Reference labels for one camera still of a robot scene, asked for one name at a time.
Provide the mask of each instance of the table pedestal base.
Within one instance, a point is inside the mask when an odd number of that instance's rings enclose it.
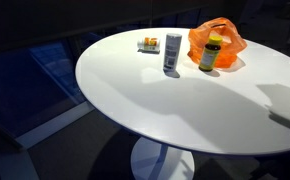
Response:
[[[193,179],[194,159],[191,152],[168,147],[145,138],[135,144],[131,166],[136,180]]]

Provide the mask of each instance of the table top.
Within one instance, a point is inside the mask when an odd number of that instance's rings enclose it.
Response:
[[[182,34],[180,78],[163,72],[167,33]],[[230,155],[289,151],[290,58],[246,40],[231,68],[206,73],[187,56],[188,33],[140,29],[96,42],[76,66],[81,91],[115,122],[161,143]],[[144,36],[160,38],[159,54],[138,52]]]

